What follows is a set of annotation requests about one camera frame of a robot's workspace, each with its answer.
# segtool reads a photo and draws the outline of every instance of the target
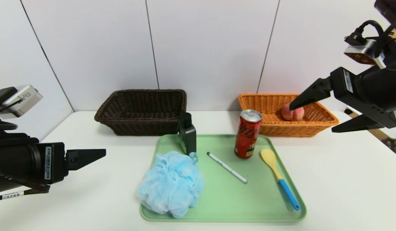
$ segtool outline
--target black bottle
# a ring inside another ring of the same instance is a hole
[[[192,125],[192,116],[188,112],[183,112],[180,116],[179,124],[180,145],[185,154],[197,151],[197,132]]]

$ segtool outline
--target green tray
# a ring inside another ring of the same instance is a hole
[[[271,169],[261,159],[260,151],[264,148],[277,154],[271,141],[266,136],[259,135],[254,155],[249,159],[240,159],[233,152],[235,139],[236,135],[197,136],[197,165],[204,175],[205,186],[198,205],[189,208],[183,218],[161,215],[141,205],[142,217],[154,222],[297,222],[304,219],[305,204],[279,156],[276,155],[277,168],[298,200],[301,206],[299,211],[292,208]],[[182,153],[178,135],[165,135],[158,140],[155,155],[169,151]],[[207,152],[245,177],[248,183],[242,183],[210,158]]]

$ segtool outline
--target bottle cap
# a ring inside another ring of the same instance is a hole
[[[183,128],[189,128],[192,126],[192,115],[190,113],[183,112],[180,119]]]

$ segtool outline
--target white table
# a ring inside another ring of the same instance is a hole
[[[158,137],[115,136],[93,120],[94,114],[72,114],[44,142],[107,148],[107,156],[71,171],[48,194],[0,201],[0,231],[396,230],[396,155],[367,131],[327,129],[313,138],[271,138],[308,209],[299,223],[161,223],[142,219],[135,197]],[[238,116],[192,112],[198,133],[235,134]]]

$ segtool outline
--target white wall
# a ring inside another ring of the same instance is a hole
[[[160,88],[188,110],[238,110],[256,93],[278,0],[148,0]]]
[[[280,0],[258,93],[301,93],[338,67],[366,70],[368,65],[343,54],[343,38],[368,19],[389,26],[374,0]],[[376,35],[370,25],[365,28],[364,37]],[[322,103],[330,110],[346,108],[333,97]]]
[[[122,89],[157,89],[145,0],[22,0],[76,111]]]
[[[301,93],[346,57],[344,36],[368,19],[366,0],[23,0],[73,108],[97,110],[115,90],[182,88],[188,110],[236,110],[241,93]],[[368,26],[365,35],[375,35]],[[331,110],[345,105],[324,101]]]
[[[5,120],[43,139],[73,112],[19,0],[0,0],[0,89],[31,84],[44,97],[27,114]]]

